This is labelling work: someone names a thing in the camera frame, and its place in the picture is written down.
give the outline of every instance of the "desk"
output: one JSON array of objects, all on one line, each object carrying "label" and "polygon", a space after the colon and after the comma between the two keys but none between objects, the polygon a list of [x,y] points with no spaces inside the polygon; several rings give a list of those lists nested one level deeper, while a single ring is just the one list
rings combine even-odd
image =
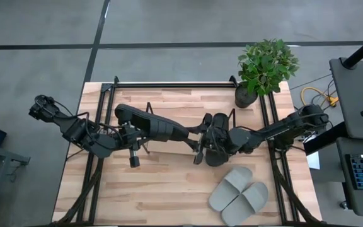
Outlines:
[{"label": "desk", "polygon": [[[286,82],[281,82],[281,93],[275,94],[280,119],[294,111]],[[101,83],[86,83],[79,112],[96,115]],[[113,108],[119,103],[141,110],[151,102],[153,112],[184,126],[198,125],[205,113],[229,114],[234,105],[233,88],[127,88],[115,90]],[[112,112],[111,124],[117,125]],[[259,101],[246,109],[236,108],[236,125],[254,129],[263,127]],[[235,165],[246,166],[253,172],[253,181],[264,182],[269,190],[266,206],[243,225],[280,224],[267,143],[252,154],[233,156],[228,163],[213,168],[203,162],[193,164],[191,149],[182,143],[150,141],[146,154],[138,151],[141,165],[130,168],[129,151],[113,152],[105,159],[100,184],[95,224],[110,225],[223,225],[218,212],[208,207],[207,201],[222,177]],[[68,155],[79,148],[71,145]],[[287,154],[294,191],[307,209],[318,219],[321,214],[313,187],[306,155],[292,149]],[[57,221],[78,197],[84,178],[87,152],[72,157],[65,165],[55,205],[53,221]],[[86,201],[87,218],[90,198]],[[289,202],[284,194],[288,217]]]}]

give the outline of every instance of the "wooden table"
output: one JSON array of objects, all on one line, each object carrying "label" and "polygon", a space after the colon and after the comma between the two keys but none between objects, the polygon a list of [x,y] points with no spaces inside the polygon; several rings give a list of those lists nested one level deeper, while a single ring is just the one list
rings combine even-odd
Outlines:
[{"label": "wooden table", "polygon": [[[88,111],[92,120],[95,119],[100,87],[101,83],[86,83],[79,106],[79,112]],[[281,92],[275,94],[275,103],[282,119],[294,108],[288,84],[281,82],[280,87]],[[205,113],[228,115],[233,108],[236,109],[236,125],[252,129],[263,127],[260,102],[256,101],[246,109],[237,108],[233,88],[117,88],[113,107],[124,103],[145,110],[147,102],[151,102],[155,114],[187,127],[199,125]],[[268,102],[267,108],[272,121]],[[114,112],[111,124],[117,125]],[[267,143],[262,143],[252,154],[237,154],[216,168],[207,166],[204,161],[201,165],[194,165],[194,154],[183,143],[150,141],[148,149],[151,154],[146,154],[143,149],[137,153],[141,162],[138,168],[130,168],[128,150],[113,152],[105,159],[95,224],[224,225],[220,214],[213,211],[207,201],[222,177],[236,165],[252,170],[253,181],[264,182],[269,191],[266,206],[242,224],[280,224]],[[68,155],[77,150],[79,148],[71,145]],[[82,152],[66,163],[53,221],[63,217],[78,197],[87,156],[87,152]],[[296,195],[314,217],[321,219],[306,155],[292,149],[287,159]],[[90,198],[86,203],[85,218],[89,214],[89,202]],[[292,220],[285,193],[284,203],[288,220]]]}]

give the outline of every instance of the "gray slipper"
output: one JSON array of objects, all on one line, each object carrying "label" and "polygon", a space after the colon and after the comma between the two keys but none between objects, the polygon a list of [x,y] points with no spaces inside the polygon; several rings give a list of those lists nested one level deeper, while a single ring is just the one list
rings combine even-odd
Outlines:
[{"label": "gray slipper", "polygon": [[236,226],[261,210],[267,201],[267,187],[264,183],[256,182],[223,210],[221,218],[228,226]]},{"label": "gray slipper", "polygon": [[252,172],[242,166],[234,167],[215,188],[209,197],[209,205],[215,211],[222,211],[250,182]]}]

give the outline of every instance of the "black plant pot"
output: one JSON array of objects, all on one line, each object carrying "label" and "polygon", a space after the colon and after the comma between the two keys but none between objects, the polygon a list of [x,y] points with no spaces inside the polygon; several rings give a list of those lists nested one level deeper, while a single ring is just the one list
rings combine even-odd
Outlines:
[{"label": "black plant pot", "polygon": [[239,108],[246,108],[250,106],[250,104],[256,101],[257,97],[257,92],[249,93],[247,86],[241,83],[234,91],[234,102]]}]

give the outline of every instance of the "potted plant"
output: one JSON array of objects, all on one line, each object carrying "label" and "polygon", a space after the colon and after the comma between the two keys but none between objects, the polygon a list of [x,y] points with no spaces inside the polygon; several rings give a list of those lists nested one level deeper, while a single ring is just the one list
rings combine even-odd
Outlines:
[{"label": "potted plant", "polygon": [[264,40],[253,46],[246,45],[245,54],[238,57],[242,79],[234,96],[239,108],[246,108],[258,95],[280,92],[279,83],[295,76],[299,69],[298,59],[280,40]]}]

